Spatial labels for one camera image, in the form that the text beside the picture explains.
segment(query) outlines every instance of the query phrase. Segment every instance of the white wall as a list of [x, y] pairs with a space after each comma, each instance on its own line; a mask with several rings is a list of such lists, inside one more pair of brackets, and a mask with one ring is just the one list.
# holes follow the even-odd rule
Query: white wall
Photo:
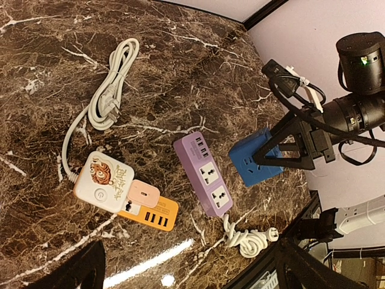
[[237, 21], [245, 21], [270, 0], [165, 0], [219, 14]]
[[[345, 35], [379, 31], [385, 34], [384, 0], [291, 0], [250, 31], [264, 62], [273, 58], [282, 66], [292, 65], [326, 93], [328, 100], [347, 94], [337, 78], [336, 42]], [[385, 133], [375, 130], [379, 139]], [[349, 148], [351, 155], [366, 159], [371, 148]], [[361, 167], [341, 160], [316, 161], [307, 172], [309, 187], [317, 189], [323, 209], [348, 207], [384, 194], [385, 149]], [[353, 232], [334, 241], [333, 248], [385, 246], [385, 223]]]

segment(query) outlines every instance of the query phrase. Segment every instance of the green light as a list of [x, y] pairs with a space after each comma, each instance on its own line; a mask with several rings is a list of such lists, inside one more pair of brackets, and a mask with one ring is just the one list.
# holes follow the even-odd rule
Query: green light
[[367, 63], [368, 63], [368, 57], [367, 57], [367, 56], [362, 56], [362, 57], [361, 57], [361, 61], [362, 61], [363, 65], [367, 65]]

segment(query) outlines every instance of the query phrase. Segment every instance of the tiger cartoon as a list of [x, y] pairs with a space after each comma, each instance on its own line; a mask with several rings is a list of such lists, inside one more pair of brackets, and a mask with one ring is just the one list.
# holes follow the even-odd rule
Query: tiger cartoon
[[109, 161], [104, 161], [99, 158], [93, 158], [90, 165], [90, 173], [92, 180], [100, 185], [113, 185], [114, 171], [112, 164]]

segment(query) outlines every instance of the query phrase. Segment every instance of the white cable clip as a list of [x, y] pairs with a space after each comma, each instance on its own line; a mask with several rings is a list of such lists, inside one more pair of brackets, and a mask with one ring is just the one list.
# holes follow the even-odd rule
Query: white cable clip
[[319, 97], [317, 95], [317, 91], [308, 87], [310, 81], [303, 76], [300, 76], [298, 73], [294, 71], [294, 67], [286, 66], [285, 69], [290, 72], [292, 75], [300, 78], [300, 86], [303, 87], [306, 91], [307, 97], [309, 101], [314, 104], [314, 106], [321, 112], [324, 113], [324, 109], [319, 101]]

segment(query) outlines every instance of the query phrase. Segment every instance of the power button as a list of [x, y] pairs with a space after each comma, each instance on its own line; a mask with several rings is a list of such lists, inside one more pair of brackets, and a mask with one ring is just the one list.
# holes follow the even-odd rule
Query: power button
[[102, 188], [98, 188], [95, 191], [95, 198], [99, 202], [104, 202], [105, 200], [107, 200], [107, 192], [105, 190], [103, 190]]

